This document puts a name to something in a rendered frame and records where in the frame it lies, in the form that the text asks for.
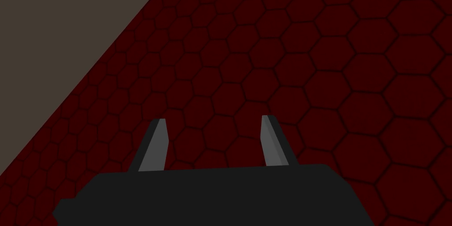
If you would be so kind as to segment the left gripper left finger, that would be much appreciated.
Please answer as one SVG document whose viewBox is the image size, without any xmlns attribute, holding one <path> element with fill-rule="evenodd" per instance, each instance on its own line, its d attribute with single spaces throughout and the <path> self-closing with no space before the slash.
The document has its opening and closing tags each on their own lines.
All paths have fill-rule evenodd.
<svg viewBox="0 0 452 226">
<path fill-rule="evenodd" d="M 163 171 L 169 146 L 165 119 L 153 119 L 129 166 L 128 172 Z"/>
</svg>

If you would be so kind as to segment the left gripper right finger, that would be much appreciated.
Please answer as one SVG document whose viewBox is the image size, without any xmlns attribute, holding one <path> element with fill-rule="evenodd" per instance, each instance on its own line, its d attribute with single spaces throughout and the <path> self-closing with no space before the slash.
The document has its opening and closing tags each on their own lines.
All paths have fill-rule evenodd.
<svg viewBox="0 0 452 226">
<path fill-rule="evenodd" d="M 261 118 L 260 142 L 266 166 L 295 166 L 298 160 L 274 115 Z"/>
</svg>

